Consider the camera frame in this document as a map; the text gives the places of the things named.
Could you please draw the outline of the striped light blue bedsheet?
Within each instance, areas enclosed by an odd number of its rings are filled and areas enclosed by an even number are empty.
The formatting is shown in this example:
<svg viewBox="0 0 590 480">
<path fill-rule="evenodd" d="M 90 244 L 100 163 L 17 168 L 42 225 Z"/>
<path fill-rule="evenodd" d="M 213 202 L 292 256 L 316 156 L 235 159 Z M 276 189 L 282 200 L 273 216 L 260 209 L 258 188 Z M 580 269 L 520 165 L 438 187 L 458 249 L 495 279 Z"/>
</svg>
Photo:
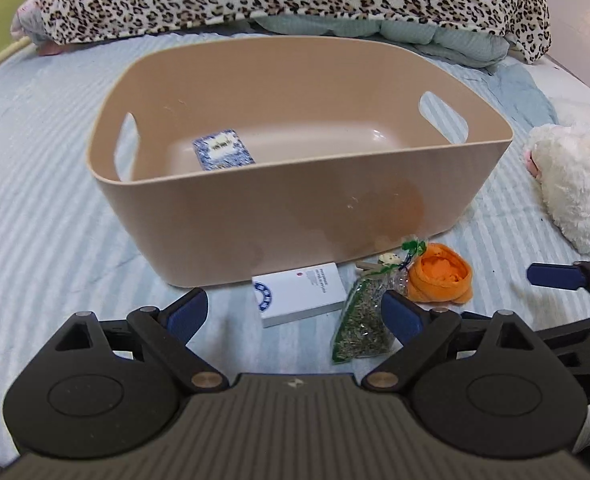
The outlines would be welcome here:
<svg viewBox="0 0 590 480">
<path fill-rule="evenodd" d="M 86 169 L 101 104 L 134 61 L 219 40 L 222 32 L 122 40 L 42 58 L 25 48 L 0 65 L 0 465 L 16 457 L 2 415 L 6 390 L 42 344 L 80 310 L 124 318 L 165 306 L 179 290 L 158 278 Z M 507 308 L 541 330 L 590 318 L 588 292 L 534 287 L 535 261 L 569 263 L 574 248 L 551 223 L 523 153 L 530 129 L 553 116 L 530 71 L 447 64 L 508 119 L 513 141 L 458 224 L 440 237 L 469 261 L 469 309 Z"/>
</svg>

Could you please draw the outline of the dried herb sachet bag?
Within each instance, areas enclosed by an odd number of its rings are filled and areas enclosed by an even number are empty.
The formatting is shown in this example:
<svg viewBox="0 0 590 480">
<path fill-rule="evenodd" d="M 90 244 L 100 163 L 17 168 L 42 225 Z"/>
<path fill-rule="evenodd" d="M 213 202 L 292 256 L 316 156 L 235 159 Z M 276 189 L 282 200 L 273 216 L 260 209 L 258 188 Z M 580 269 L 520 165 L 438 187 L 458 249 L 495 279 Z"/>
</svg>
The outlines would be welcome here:
<svg viewBox="0 0 590 480">
<path fill-rule="evenodd" d="M 412 263 L 426 250 L 424 240 L 403 242 L 399 252 L 385 252 L 376 262 L 358 261 L 358 278 L 347 295 L 331 346 L 331 359 L 343 364 L 388 352 L 393 334 L 385 326 L 381 301 L 392 290 L 405 295 Z"/>
</svg>

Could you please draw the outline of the teal quilted comforter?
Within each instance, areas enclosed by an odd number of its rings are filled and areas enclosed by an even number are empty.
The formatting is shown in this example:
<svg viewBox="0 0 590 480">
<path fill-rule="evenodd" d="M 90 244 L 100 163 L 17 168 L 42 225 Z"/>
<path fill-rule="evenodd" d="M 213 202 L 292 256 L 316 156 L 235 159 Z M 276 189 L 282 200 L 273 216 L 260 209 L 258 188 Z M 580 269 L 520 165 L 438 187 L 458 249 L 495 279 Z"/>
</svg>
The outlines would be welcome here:
<svg viewBox="0 0 590 480">
<path fill-rule="evenodd" d="M 281 14 L 255 18 L 254 22 L 268 32 L 279 35 L 381 38 L 434 58 L 473 68 L 500 63 L 510 49 L 510 44 L 502 37 L 402 21 Z"/>
</svg>

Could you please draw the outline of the white fluffy plush toy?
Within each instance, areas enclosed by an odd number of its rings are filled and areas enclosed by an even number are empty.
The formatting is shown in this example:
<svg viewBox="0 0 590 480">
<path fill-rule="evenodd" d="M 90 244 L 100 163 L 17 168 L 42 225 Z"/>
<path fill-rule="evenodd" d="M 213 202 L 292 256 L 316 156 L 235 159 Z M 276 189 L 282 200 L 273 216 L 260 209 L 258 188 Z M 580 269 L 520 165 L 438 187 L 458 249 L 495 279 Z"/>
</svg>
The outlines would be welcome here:
<svg viewBox="0 0 590 480">
<path fill-rule="evenodd" d="M 548 214 L 581 255 L 590 255 L 590 125 L 545 124 L 525 145 Z"/>
</svg>

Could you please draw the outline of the beige plastic basket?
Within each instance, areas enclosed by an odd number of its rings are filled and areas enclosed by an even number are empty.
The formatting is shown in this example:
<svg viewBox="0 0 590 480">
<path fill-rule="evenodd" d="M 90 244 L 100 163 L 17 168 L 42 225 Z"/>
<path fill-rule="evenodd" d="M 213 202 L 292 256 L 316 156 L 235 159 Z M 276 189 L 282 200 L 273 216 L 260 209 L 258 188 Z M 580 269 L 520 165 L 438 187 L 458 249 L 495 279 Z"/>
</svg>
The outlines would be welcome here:
<svg viewBox="0 0 590 480">
<path fill-rule="evenodd" d="M 192 142 L 237 132 L 254 165 L 205 171 Z M 251 37 L 133 63 L 88 166 L 177 287 L 344 262 L 451 229 L 513 138 L 446 70 L 383 42 Z"/>
</svg>

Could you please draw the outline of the blue white patterned packet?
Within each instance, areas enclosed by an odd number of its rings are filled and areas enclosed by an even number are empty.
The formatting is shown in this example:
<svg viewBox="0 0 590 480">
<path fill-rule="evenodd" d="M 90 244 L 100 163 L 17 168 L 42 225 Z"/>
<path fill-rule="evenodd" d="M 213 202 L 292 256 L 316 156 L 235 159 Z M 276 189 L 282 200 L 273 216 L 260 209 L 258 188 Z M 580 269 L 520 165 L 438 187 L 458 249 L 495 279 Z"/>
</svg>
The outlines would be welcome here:
<svg viewBox="0 0 590 480">
<path fill-rule="evenodd" d="M 192 142 L 199 166 L 205 171 L 255 164 L 237 132 L 232 129 L 202 136 Z"/>
</svg>

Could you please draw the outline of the orange fabric item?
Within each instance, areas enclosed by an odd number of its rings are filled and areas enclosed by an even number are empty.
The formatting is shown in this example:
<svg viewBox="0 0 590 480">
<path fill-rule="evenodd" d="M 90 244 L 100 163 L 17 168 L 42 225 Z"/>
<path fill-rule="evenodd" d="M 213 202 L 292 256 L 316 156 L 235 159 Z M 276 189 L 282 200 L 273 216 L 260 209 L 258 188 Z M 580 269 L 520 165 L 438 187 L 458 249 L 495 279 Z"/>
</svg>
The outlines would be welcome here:
<svg viewBox="0 0 590 480">
<path fill-rule="evenodd" d="M 410 266 L 406 297 L 416 304 L 465 304 L 473 297 L 473 270 L 458 252 L 429 243 Z"/>
</svg>

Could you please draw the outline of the white box blue emblem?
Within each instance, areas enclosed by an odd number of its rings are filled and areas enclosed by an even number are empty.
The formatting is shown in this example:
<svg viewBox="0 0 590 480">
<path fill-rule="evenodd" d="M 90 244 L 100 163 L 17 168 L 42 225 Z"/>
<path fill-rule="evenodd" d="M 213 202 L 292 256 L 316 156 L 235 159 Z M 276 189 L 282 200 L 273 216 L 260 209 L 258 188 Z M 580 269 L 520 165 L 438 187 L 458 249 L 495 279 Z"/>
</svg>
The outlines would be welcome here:
<svg viewBox="0 0 590 480">
<path fill-rule="evenodd" d="M 347 298 L 334 262 L 257 275 L 252 283 L 264 328 L 341 309 Z"/>
</svg>

